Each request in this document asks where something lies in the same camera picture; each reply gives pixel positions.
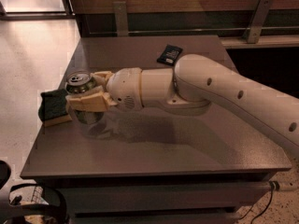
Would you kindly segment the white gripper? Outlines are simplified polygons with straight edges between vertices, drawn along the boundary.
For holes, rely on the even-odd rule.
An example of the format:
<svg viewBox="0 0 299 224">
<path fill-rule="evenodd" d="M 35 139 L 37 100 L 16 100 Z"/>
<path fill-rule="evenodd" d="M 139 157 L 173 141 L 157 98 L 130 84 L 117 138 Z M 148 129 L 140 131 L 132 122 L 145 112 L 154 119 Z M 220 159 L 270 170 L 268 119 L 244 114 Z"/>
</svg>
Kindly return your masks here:
<svg viewBox="0 0 299 224">
<path fill-rule="evenodd" d="M 73 110 L 87 112 L 106 112 L 112 106 L 122 111 L 137 111 L 143 105 L 141 102 L 140 68 L 124 68 L 116 73 L 100 71 L 92 73 L 98 86 L 90 91 L 79 94 L 69 94 L 66 101 Z"/>
</svg>

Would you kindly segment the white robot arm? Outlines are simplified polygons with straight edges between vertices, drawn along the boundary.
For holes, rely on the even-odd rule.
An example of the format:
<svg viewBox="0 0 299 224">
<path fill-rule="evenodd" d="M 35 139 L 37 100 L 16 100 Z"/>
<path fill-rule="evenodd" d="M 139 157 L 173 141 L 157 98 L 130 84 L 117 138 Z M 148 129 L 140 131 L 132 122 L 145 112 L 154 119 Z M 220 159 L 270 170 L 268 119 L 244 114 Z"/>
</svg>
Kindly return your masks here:
<svg viewBox="0 0 299 224">
<path fill-rule="evenodd" d="M 113 106 L 122 111 L 157 107 L 171 114 L 195 116 L 214 103 L 293 156 L 299 153 L 299 100 L 202 55 L 184 55 L 172 68 L 77 71 L 67 77 L 65 89 L 68 105 L 87 113 L 103 113 Z"/>
</svg>

